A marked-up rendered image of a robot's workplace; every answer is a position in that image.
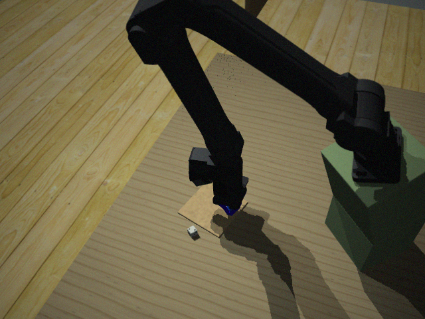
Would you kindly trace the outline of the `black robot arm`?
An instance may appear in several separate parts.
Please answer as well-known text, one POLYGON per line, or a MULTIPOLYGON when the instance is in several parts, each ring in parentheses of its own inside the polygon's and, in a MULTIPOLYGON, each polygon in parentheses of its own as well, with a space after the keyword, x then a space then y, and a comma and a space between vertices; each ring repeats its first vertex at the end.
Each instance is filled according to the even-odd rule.
POLYGON ((378 82, 332 71, 233 0, 138 0, 126 24, 128 40, 144 64, 159 65, 205 140, 207 148, 193 147, 189 157, 189 180, 196 186, 212 183, 213 195, 227 198, 219 176, 227 183, 242 178, 244 139, 227 118, 185 28, 314 107, 336 143, 353 152, 353 181, 400 181, 402 130, 384 111, 378 82))

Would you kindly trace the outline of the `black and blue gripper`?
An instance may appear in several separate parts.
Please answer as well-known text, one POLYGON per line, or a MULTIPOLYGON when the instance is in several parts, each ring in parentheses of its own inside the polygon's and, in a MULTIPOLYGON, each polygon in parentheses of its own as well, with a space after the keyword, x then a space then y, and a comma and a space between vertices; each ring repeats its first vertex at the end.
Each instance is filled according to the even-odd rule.
POLYGON ((240 206, 242 205, 242 200, 246 195, 246 185, 248 183, 248 177, 242 176, 242 178, 237 181, 237 183, 224 182, 220 178, 220 176, 219 179, 224 184, 226 184, 227 198, 214 195, 212 202, 215 205, 219 205, 220 207, 222 207, 227 215, 233 216, 234 213, 240 209, 240 206), (226 206, 228 206, 229 209, 232 209, 232 211, 229 211, 226 206))

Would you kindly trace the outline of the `white dice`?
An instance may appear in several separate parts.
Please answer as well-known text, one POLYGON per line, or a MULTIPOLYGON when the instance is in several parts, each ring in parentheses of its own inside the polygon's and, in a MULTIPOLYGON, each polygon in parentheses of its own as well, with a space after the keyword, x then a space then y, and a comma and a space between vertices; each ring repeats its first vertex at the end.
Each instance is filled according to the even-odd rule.
POLYGON ((188 229, 187 229, 187 231, 188 231, 188 234, 191 236, 191 238, 192 237, 194 237, 195 235, 198 235, 198 233, 197 233, 197 229, 195 228, 195 226, 193 225, 193 226, 191 226, 191 227, 189 227, 188 229))

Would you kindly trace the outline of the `tan mat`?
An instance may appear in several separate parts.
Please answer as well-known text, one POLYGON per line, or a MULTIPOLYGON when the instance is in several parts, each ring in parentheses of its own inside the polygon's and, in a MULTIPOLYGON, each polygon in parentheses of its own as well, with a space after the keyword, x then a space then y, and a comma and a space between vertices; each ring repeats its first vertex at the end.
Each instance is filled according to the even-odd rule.
POLYGON ((203 185, 178 211, 178 214, 204 228, 218 238, 248 203, 242 200, 240 209, 233 216, 213 203, 213 183, 203 185))

